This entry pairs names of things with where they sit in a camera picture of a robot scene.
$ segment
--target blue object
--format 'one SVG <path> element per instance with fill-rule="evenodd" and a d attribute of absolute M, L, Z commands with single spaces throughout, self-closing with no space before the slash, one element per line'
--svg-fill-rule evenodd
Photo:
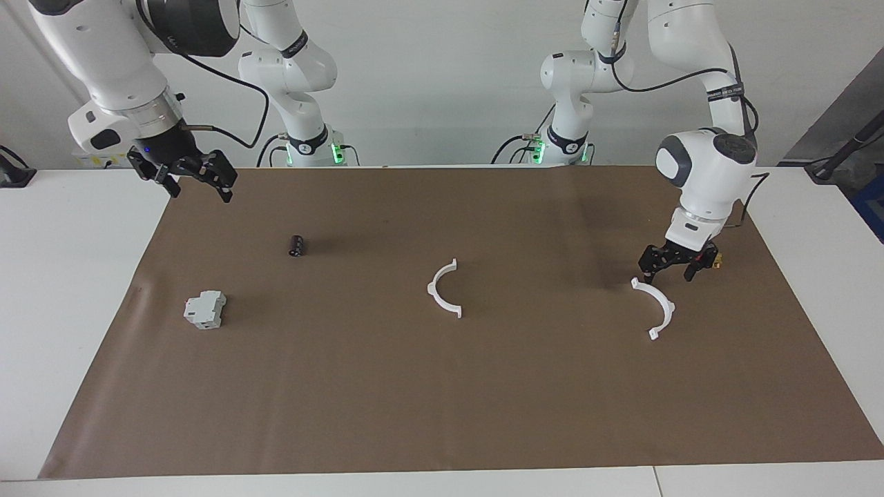
<path fill-rule="evenodd" d="M 863 188 L 850 203 L 878 239 L 884 242 L 884 174 Z"/>

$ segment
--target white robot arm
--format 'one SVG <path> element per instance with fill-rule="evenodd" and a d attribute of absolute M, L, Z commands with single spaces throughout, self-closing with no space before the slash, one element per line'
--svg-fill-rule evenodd
<path fill-rule="evenodd" d="M 657 167 L 682 190 L 663 248 L 649 246 L 639 262 L 650 283 L 657 271 L 688 264 L 688 281 L 711 267 L 721 232 L 756 163 L 736 56 L 719 28 L 710 0 L 647 0 L 652 52 L 666 65 L 703 82 L 713 127 L 672 134 L 657 153 Z M 556 99 L 556 113 L 543 135 L 544 163 L 579 160 L 590 131 L 592 106 L 586 93 L 633 92 L 634 63 L 626 54 L 626 33 L 638 0 L 593 0 L 583 18 L 586 52 L 562 52 L 546 59 L 542 81 Z"/>
<path fill-rule="evenodd" d="M 255 38 L 271 48 L 240 59 L 240 77 L 264 89 L 286 125 L 294 166 L 343 164 L 342 136 L 323 121 L 308 92 L 331 88 L 338 78 L 332 56 L 307 36 L 292 0 L 244 0 Z"/>
<path fill-rule="evenodd" d="M 90 101 L 68 119 L 74 139 L 98 153 L 131 142 L 128 157 L 145 180 L 180 192 L 172 175 L 192 176 L 232 197 L 236 171 L 220 150 L 203 154 L 186 129 L 178 98 L 153 64 L 162 46 L 149 19 L 178 50 L 219 57 L 236 43 L 236 0 L 29 0 L 37 26 L 86 85 Z"/>

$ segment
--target white plastic part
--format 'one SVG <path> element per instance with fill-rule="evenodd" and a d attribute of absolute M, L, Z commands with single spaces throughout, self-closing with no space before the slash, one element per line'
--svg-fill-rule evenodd
<path fill-rule="evenodd" d="M 221 327 L 221 310 L 227 304 L 227 297 L 217 290 L 200 292 L 199 297 L 187 300 L 184 318 L 201 330 L 215 330 Z"/>
<path fill-rule="evenodd" d="M 452 259 L 452 261 L 449 265 L 436 271 L 436 276 L 433 277 L 433 281 L 431 281 L 430 284 L 427 285 L 427 293 L 433 296 L 433 299 L 436 300 L 436 303 L 439 304 L 439 307 L 441 307 L 444 310 L 447 310 L 448 312 L 453 312 L 453 313 L 457 314 L 457 318 L 460 319 L 462 316 L 461 306 L 446 302 L 445 299 L 443 299 L 442 297 L 439 296 L 439 292 L 436 290 L 436 284 L 439 282 L 439 278 L 442 278 L 443 276 L 445 276 L 449 272 L 456 271 L 456 270 L 457 270 L 457 259 Z"/>
<path fill-rule="evenodd" d="M 646 285 L 645 283 L 639 283 L 638 278 L 632 279 L 632 287 L 635 290 L 645 292 L 657 299 L 657 302 L 660 302 L 660 307 L 663 308 L 663 324 L 651 328 L 648 332 L 648 334 L 651 335 L 651 340 L 656 340 L 660 338 L 660 332 L 672 322 L 672 313 L 675 312 L 675 304 L 670 302 L 669 299 L 663 295 L 663 292 L 660 292 L 657 288 L 652 287 L 651 285 Z"/>

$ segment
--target white plastic arc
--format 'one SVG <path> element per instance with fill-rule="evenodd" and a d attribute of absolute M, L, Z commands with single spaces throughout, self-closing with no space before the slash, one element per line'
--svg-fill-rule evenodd
<path fill-rule="evenodd" d="M 656 340 L 660 338 L 660 332 L 672 322 L 672 313 L 675 312 L 675 304 L 670 302 L 669 299 L 663 295 L 663 292 L 660 292 L 657 288 L 652 287 L 651 285 L 645 285 L 645 283 L 639 283 L 638 278 L 632 279 L 632 287 L 635 290 L 645 292 L 657 299 L 657 302 L 660 303 L 660 307 L 663 308 L 663 324 L 651 328 L 648 332 L 648 334 L 651 335 L 651 340 Z"/>
<path fill-rule="evenodd" d="M 436 301 L 436 303 L 439 304 L 439 307 L 441 307 L 444 310 L 447 310 L 448 312 L 453 312 L 454 314 L 457 314 L 457 318 L 460 319 L 462 316 L 461 306 L 446 302 L 445 299 L 443 299 L 441 296 L 439 296 L 439 293 L 436 290 L 436 284 L 438 283 L 439 279 L 442 278 L 443 276 L 445 276 L 446 274 L 448 274 L 449 272 L 456 271 L 456 270 L 457 270 L 457 259 L 452 259 L 452 261 L 449 265 L 436 271 L 436 276 L 433 277 L 433 281 L 431 281 L 430 284 L 427 285 L 427 293 L 432 295 L 432 297 Z"/>

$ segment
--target small black cylinder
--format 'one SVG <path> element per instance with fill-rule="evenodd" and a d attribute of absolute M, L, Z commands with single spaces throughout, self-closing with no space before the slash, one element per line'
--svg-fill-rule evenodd
<path fill-rule="evenodd" d="M 304 255 L 304 239 L 299 234 L 292 236 L 292 241 L 288 245 L 288 255 L 292 257 Z"/>

